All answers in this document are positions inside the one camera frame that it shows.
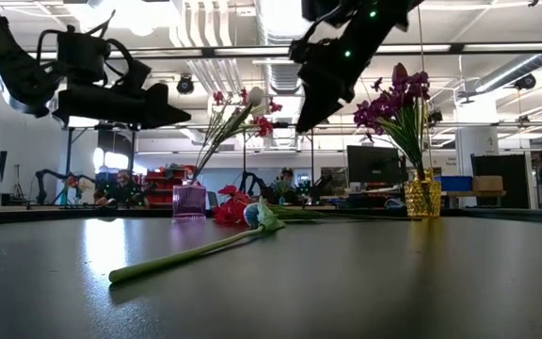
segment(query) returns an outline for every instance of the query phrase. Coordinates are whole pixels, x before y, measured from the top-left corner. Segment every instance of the dark table surface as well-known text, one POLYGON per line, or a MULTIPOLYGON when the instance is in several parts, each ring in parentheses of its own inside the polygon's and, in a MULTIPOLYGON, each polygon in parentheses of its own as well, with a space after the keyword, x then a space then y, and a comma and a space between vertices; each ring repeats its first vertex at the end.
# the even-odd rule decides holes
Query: dark table surface
POLYGON ((111 269, 240 232, 212 221, 0 225, 0 338, 542 338, 542 224, 294 225, 110 287, 111 269))

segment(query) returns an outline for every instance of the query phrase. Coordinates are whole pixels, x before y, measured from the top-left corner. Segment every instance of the yellow vase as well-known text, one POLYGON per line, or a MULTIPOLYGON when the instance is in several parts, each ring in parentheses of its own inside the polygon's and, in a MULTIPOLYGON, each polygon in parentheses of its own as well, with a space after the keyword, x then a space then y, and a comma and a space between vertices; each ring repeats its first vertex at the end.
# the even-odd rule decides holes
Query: yellow vase
POLYGON ((415 178, 405 184, 406 213, 412 218, 440 217, 440 182, 425 171, 425 180, 415 178))

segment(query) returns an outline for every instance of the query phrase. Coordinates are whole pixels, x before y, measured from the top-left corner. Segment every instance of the blue bin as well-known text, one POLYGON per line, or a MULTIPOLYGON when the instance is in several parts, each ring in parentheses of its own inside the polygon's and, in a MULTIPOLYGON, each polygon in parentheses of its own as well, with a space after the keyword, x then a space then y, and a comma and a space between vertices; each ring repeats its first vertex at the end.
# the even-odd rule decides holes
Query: blue bin
POLYGON ((439 176, 434 180, 439 181, 443 192, 469 192, 471 191, 471 177, 468 176, 439 176))

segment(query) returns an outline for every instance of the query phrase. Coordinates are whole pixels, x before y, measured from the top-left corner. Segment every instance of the glass vase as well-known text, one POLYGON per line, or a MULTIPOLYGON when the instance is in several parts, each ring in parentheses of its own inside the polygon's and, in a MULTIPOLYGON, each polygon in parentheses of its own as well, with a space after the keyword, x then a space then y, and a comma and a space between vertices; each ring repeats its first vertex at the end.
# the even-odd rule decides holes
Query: glass vase
POLYGON ((174 186, 173 217, 206 217, 206 187, 197 185, 174 186))
POLYGON ((415 178, 405 183, 406 213, 411 218, 440 217, 440 182, 428 174, 424 180, 415 178))

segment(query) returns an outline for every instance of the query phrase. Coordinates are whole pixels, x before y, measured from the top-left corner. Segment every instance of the flower stem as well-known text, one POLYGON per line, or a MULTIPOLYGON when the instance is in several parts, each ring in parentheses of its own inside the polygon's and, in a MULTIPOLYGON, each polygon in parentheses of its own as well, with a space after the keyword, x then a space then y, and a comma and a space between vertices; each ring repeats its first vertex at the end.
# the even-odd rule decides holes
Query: flower stem
POLYGON ((212 250, 220 250, 244 238, 247 238, 253 235, 262 234, 263 231, 264 231, 264 227, 260 226, 256 230, 241 232, 240 234, 236 234, 234 236, 228 237, 227 239, 219 240, 212 244, 208 244, 206 246, 202 246, 196 249, 186 250, 178 254, 170 255, 168 257, 164 257, 160 259, 155 259, 155 260, 142 263, 142 264, 115 269, 112 272, 110 272, 110 275, 108 276, 108 280, 111 283, 119 283, 122 281, 139 277, 144 274, 152 273, 162 268, 177 265, 177 264, 186 262, 188 260, 196 259, 202 254, 208 253, 212 250))

